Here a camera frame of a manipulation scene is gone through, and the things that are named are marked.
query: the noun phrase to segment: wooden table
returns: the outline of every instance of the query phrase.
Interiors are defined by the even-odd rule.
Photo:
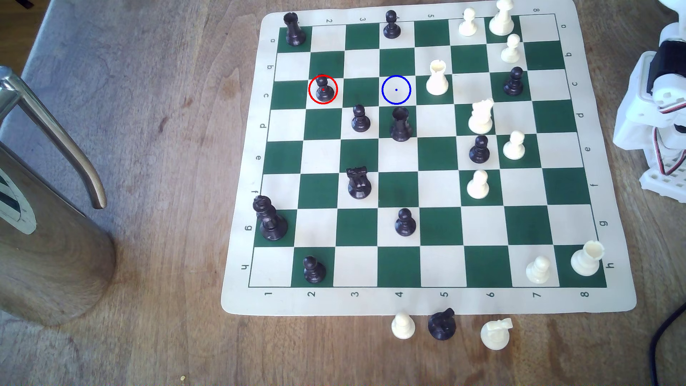
[[[676,18],[655,0],[576,1],[636,309],[512,315],[501,352],[479,338],[492,315],[458,317],[456,336],[439,342],[424,332],[426,317],[416,318],[420,333],[400,341],[390,317],[221,309],[262,17],[417,2],[53,0],[24,78],[99,170],[108,208],[89,208],[75,171],[22,114],[2,140],[113,235],[118,267],[101,302],[59,328],[1,314],[0,383],[647,383],[650,337],[686,300],[686,205],[641,190],[642,153],[611,139],[631,69]],[[660,343],[663,384],[686,383],[685,347],[686,317]]]

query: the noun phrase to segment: black pawn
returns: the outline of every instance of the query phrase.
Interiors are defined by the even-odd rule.
[[[393,109],[393,125],[390,127],[390,136],[398,142],[405,142],[412,136],[412,126],[407,122],[410,112],[405,107]]]
[[[503,90],[506,94],[517,96],[524,91],[524,84],[521,82],[521,77],[523,74],[524,71],[521,69],[521,67],[515,67],[512,69],[512,71],[510,71],[510,79],[508,79],[503,86]]]
[[[477,135],[474,140],[474,147],[469,150],[469,159],[475,163],[484,163],[490,157],[488,149],[488,138],[485,135]]]
[[[398,15],[394,10],[386,12],[386,23],[387,26],[383,28],[383,35],[389,39],[395,39],[400,36],[400,25],[397,25],[395,21],[398,20]]]
[[[406,207],[398,212],[398,219],[395,220],[395,231],[400,236],[409,236],[417,229],[417,222],[412,218],[412,213]]]
[[[362,200],[369,196],[372,192],[372,183],[367,179],[366,166],[348,168],[346,169],[346,175],[350,179],[348,181],[348,193],[350,193],[353,198]]]
[[[305,280],[309,283],[316,284],[327,276],[327,268],[312,256],[303,259],[303,266],[305,267],[303,271]]]
[[[286,24],[286,43],[293,47],[303,44],[307,40],[305,31],[298,25],[298,15],[295,12],[288,12],[283,16]]]
[[[439,341],[446,341],[453,337],[457,326],[455,325],[455,311],[448,308],[442,313],[435,313],[429,317],[429,332]]]
[[[353,115],[355,116],[352,122],[353,130],[358,133],[364,133],[369,130],[369,126],[371,126],[372,122],[364,115],[364,106],[361,104],[353,106]]]
[[[319,102],[328,102],[329,100],[332,100],[333,96],[335,95],[335,91],[333,90],[333,87],[329,86],[329,80],[327,77],[319,76],[317,77],[316,82],[317,92],[315,94],[317,95]]]
[[[257,196],[252,202],[252,208],[257,212],[260,220],[259,231],[267,240],[278,240],[288,230],[286,219],[277,214],[272,200],[267,196]]]

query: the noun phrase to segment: black cable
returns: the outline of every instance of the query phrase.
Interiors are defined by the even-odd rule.
[[[655,335],[653,335],[652,339],[650,340],[648,360],[650,361],[650,381],[652,382],[652,386],[660,385],[660,383],[657,381],[657,365],[655,364],[655,351],[657,350],[657,342],[660,340],[660,337],[662,337],[662,334],[665,332],[665,330],[667,330],[672,322],[675,321],[676,318],[680,317],[684,311],[686,311],[686,303],[682,304],[681,307],[674,311],[674,313],[671,314],[670,317],[664,321],[664,323],[662,323],[662,326],[657,329]]]
[[[34,4],[29,0],[16,0],[17,3],[21,4],[27,10],[34,6]]]

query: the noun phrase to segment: chessboard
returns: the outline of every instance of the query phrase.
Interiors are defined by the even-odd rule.
[[[242,315],[430,315],[617,312],[635,307],[628,250],[572,0],[515,0],[521,37],[516,63],[490,32],[495,1],[296,11],[303,44],[286,41],[283,13],[261,24],[244,152],[230,231],[222,306]],[[465,8],[477,31],[458,28]],[[383,34],[394,10],[401,34]],[[429,64],[446,63],[446,93],[427,92]],[[523,70],[520,95],[504,93]],[[326,75],[335,97],[313,98]],[[492,98],[490,159],[469,158],[472,103]],[[351,127],[361,104],[370,128]],[[395,107],[412,137],[393,140]],[[524,133],[516,161],[502,148]],[[348,193],[347,168],[366,166],[362,200]],[[475,170],[490,192],[466,192]],[[259,231],[253,199],[268,196],[288,225],[280,240]],[[399,210],[416,231],[398,235]],[[598,271],[577,274],[573,253],[605,248]],[[312,284],[303,258],[326,276]],[[548,281],[525,270],[550,261]]]

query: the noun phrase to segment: white chess piece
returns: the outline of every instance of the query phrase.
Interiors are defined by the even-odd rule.
[[[502,350],[510,341],[512,319],[490,321],[481,327],[481,341],[491,350]]]
[[[467,183],[467,194],[471,198],[480,200],[488,196],[488,173],[485,170],[477,170],[474,172],[474,177]]]
[[[600,241],[586,241],[584,247],[571,256],[571,267],[581,276],[591,276],[598,271],[598,260],[605,255],[605,247]]]
[[[521,39],[518,34],[511,34],[508,36],[508,46],[500,53],[500,58],[506,63],[516,63],[519,61],[519,51],[517,51],[517,47],[519,47],[520,42]]]
[[[448,80],[445,78],[445,62],[434,60],[429,65],[431,76],[427,80],[427,91],[432,95],[443,95],[448,91]]]
[[[515,130],[510,134],[510,141],[503,146],[503,155],[512,160],[524,157],[524,133]]]
[[[460,23],[458,31],[462,36],[472,36],[476,33],[476,24],[474,24],[474,18],[476,17],[476,11],[472,7],[467,7],[464,9],[462,14],[464,21]]]
[[[488,28],[490,31],[498,36],[505,36],[512,33],[515,28],[515,22],[510,17],[510,10],[514,8],[512,0],[498,0],[495,3],[499,12],[490,20]]]
[[[472,103],[472,116],[469,117],[467,126],[469,130],[477,134],[486,134],[493,127],[490,118],[490,110],[493,108],[493,98]]]
[[[526,266],[526,277],[536,284],[543,284],[550,278],[550,260],[539,256]]]
[[[408,339],[414,335],[414,320],[406,313],[398,313],[390,324],[390,330],[396,338]]]

